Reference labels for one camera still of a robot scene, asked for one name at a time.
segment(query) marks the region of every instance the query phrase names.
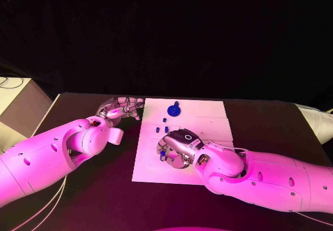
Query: blue small piece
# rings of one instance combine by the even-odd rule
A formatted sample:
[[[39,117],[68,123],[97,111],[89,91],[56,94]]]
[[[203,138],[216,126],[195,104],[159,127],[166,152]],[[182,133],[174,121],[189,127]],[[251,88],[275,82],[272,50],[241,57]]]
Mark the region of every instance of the blue small piece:
[[[167,108],[167,114],[170,116],[179,116],[179,114],[180,114],[180,107],[179,107],[179,102],[177,101],[174,102],[174,105],[172,105]]]
[[[164,151],[160,152],[160,161],[164,161],[164,160],[161,159],[163,156],[166,156],[166,152],[164,152]]]

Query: dark table surface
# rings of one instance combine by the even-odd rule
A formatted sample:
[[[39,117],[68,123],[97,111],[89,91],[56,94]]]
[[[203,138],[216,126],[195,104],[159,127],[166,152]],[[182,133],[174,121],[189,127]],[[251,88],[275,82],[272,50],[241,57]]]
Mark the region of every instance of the dark table surface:
[[[110,95],[63,93],[37,133],[94,115]],[[294,104],[223,100],[233,145],[332,166],[307,121]],[[141,121],[122,119],[121,145],[105,150],[68,175],[59,204],[37,230],[151,231],[170,227],[226,230],[332,230],[304,218],[215,195],[205,186],[131,182]],[[50,200],[62,181],[0,209],[0,230],[14,228]],[[23,226],[30,230],[50,208]],[[333,223],[333,215],[306,213]]]

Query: black backdrop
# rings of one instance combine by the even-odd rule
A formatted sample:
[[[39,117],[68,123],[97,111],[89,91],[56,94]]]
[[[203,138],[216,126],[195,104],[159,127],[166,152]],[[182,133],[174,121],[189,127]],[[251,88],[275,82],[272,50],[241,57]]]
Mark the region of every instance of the black backdrop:
[[[65,91],[284,100],[326,110],[329,6],[0,2],[0,71]]]

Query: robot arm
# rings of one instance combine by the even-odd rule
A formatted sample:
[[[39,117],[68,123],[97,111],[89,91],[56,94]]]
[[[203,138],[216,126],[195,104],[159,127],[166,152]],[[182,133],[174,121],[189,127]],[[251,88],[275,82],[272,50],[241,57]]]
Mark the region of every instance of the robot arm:
[[[0,155],[0,207],[49,187],[105,148],[120,144],[121,118],[138,118],[144,100],[111,98],[95,116],[78,119],[16,144]]]
[[[167,148],[177,152],[170,156]],[[215,193],[284,212],[333,213],[333,168],[272,153],[203,144],[186,129],[172,131],[157,145],[160,160],[174,168],[193,164]]]

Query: paper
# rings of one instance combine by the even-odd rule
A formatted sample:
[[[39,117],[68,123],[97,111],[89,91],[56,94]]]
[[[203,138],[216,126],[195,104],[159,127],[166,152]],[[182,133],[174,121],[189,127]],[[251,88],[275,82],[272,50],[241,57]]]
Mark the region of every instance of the paper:
[[[180,115],[172,117],[167,108],[179,101]],[[193,131],[203,142],[233,147],[229,121],[225,114],[222,101],[146,99],[143,124],[137,146],[137,156],[133,171],[133,181],[196,184],[203,185],[193,166],[174,169],[166,162],[160,161],[156,152],[157,142],[169,131],[186,128]]]

